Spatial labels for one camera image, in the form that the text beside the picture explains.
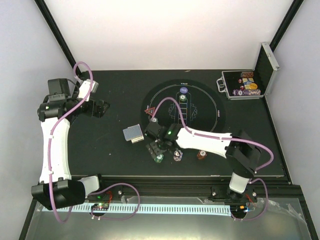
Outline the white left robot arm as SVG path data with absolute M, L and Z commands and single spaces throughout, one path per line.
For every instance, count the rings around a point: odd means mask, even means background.
M 68 161 L 68 135 L 78 115 L 101 118 L 110 107 L 103 100 L 59 100 L 42 103 L 37 111 L 43 133 L 43 164 L 31 195 L 48 210 L 80 205 L 91 194 L 103 199 L 108 192 L 101 175 L 73 180 Z

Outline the blue poker chip stack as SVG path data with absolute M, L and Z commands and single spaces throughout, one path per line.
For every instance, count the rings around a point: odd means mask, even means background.
M 175 150 L 174 153 L 173 153 L 173 160 L 176 161 L 176 162 L 179 162 L 182 160 L 182 157 L 183 157 L 183 153 L 181 150 Z

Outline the purple blind button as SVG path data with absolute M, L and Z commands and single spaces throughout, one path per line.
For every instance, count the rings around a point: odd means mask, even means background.
M 183 86 L 183 87 L 181 87 L 181 88 L 179 89 L 179 92 L 180 92 L 181 94 L 185 95 L 185 94 L 188 93 L 188 88 Z

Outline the green poker chip stack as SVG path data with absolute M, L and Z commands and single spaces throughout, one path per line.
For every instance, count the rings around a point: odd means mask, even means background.
M 159 154 L 159 155 L 157 155 L 157 156 L 155 157 L 154 161 L 155 161 L 156 163 L 161 163 L 161 162 L 163 161 L 163 159 L 164 159 L 164 155 L 161 153 L 161 154 Z

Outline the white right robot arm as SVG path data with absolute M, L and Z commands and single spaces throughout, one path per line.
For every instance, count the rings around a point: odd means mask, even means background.
M 163 160 L 166 152 L 172 153 L 175 161 L 182 160 L 183 149 L 198 150 L 203 157 L 211 153 L 226 159 L 232 169 L 227 195 L 234 202 L 246 195 L 246 187 L 260 161 L 260 146 L 251 140 L 233 137 L 231 133 L 206 132 L 176 123 L 165 127 L 150 122 L 144 135 L 152 139 L 146 147 L 157 163 Z

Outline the red poker chip stack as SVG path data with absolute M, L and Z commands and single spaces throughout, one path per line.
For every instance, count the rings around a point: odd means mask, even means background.
M 198 160 L 204 160 L 207 157 L 207 152 L 204 150 L 199 150 L 197 153 L 197 159 Z

